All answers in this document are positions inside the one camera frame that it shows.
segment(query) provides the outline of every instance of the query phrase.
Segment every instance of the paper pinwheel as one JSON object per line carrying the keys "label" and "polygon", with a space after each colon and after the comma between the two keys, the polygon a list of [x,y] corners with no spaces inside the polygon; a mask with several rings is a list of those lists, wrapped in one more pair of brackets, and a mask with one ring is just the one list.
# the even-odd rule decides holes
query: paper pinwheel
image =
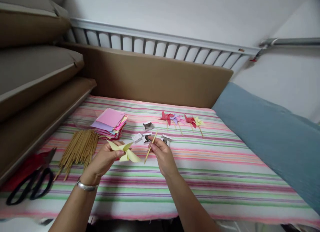
{"label": "paper pinwheel", "polygon": [[180,121],[182,124],[184,124],[184,123],[183,123],[184,119],[182,119],[182,116],[181,116],[181,115],[174,114],[174,116],[170,117],[170,119],[173,120],[173,122],[174,122],[175,124],[178,124],[179,121]]}
{"label": "paper pinwheel", "polygon": [[124,156],[122,156],[120,158],[120,162],[122,161],[127,161],[127,160],[131,160],[132,162],[140,162],[140,158],[138,156],[135,155],[135,153],[133,153],[129,148],[132,145],[133,142],[129,143],[129,144],[125,144],[125,145],[120,145],[117,146],[115,143],[108,141],[111,149],[113,150],[123,150],[126,154]]}
{"label": "paper pinwheel", "polygon": [[182,130],[181,130],[181,127],[180,127],[180,124],[179,124],[179,121],[180,121],[182,124],[184,124],[184,123],[183,123],[182,116],[181,116],[181,115],[178,115],[178,114],[174,114],[174,116],[171,117],[170,119],[173,120],[174,124],[177,124],[177,125],[179,126],[180,131],[181,131],[181,134],[182,134],[182,136],[183,136],[183,133],[182,133]]}
{"label": "paper pinwheel", "polygon": [[160,118],[161,120],[166,120],[167,123],[170,125],[171,120],[170,118],[173,117],[173,114],[165,114],[164,112],[162,112],[162,117]]}
{"label": "paper pinwheel", "polygon": [[204,125],[204,122],[202,120],[199,120],[199,117],[194,117],[194,121],[196,122],[197,126]]}
{"label": "paper pinwheel", "polygon": [[204,122],[202,120],[199,120],[199,117],[195,117],[194,121],[196,122],[196,125],[199,127],[199,130],[201,132],[202,138],[204,138],[202,130],[201,130],[201,125],[204,125]]}
{"label": "paper pinwheel", "polygon": [[184,117],[186,118],[186,122],[192,124],[193,127],[197,128],[197,127],[196,127],[196,122],[195,122],[195,120],[194,120],[193,117],[189,117],[189,118],[188,118],[188,117],[186,116],[186,114],[184,114]]}

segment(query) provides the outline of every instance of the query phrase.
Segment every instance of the headboard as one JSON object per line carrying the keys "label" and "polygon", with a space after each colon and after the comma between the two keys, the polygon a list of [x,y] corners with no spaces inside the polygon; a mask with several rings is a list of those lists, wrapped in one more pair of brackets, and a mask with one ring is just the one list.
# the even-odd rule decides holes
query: headboard
{"label": "headboard", "polygon": [[94,96],[211,108],[233,74],[222,67],[117,49],[59,46],[83,55],[81,73],[96,80]]}

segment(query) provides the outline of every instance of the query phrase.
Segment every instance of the pipe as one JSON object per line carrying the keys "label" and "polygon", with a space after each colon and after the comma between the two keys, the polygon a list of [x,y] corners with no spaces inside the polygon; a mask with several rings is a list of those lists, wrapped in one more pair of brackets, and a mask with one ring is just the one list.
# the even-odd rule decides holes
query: pipe
{"label": "pipe", "polygon": [[260,46],[320,46],[320,38],[268,38],[263,40]]}

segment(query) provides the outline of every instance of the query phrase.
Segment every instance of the small paper box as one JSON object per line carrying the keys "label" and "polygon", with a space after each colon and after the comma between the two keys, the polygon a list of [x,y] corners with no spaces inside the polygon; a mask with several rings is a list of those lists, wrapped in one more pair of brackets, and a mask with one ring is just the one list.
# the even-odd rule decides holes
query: small paper box
{"label": "small paper box", "polygon": [[163,139],[163,142],[165,142],[167,144],[167,146],[170,147],[170,142],[172,141],[172,138],[170,136],[163,134],[161,139]]}
{"label": "small paper box", "polygon": [[144,144],[148,144],[149,142],[151,142],[151,140],[148,138],[148,136],[152,135],[152,132],[144,133],[142,135],[143,135],[142,141]]}
{"label": "small paper box", "polygon": [[153,129],[153,124],[151,121],[148,121],[148,122],[144,122],[143,123],[143,129],[144,129],[144,132],[147,132],[149,130],[152,130]]}
{"label": "small paper box", "polygon": [[135,136],[132,137],[132,140],[134,141],[134,143],[138,143],[139,141],[141,141],[143,138],[141,133],[136,134]]}

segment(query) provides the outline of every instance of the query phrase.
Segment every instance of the red paper pinwheel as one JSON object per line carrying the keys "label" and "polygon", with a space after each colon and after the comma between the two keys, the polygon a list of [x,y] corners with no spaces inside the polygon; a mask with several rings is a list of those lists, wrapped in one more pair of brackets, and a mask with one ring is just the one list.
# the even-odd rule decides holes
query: red paper pinwheel
{"label": "red paper pinwheel", "polygon": [[173,117],[173,114],[165,114],[164,112],[162,112],[162,117],[160,118],[161,120],[166,120],[167,123],[170,125],[171,123],[171,117]]}
{"label": "red paper pinwheel", "polygon": [[193,117],[187,117],[186,116],[186,114],[184,114],[184,117],[186,118],[186,122],[188,122],[188,123],[190,123],[190,124],[192,124],[193,125],[193,127],[195,127],[196,128],[196,122],[195,122],[195,120],[194,120],[194,118]]}

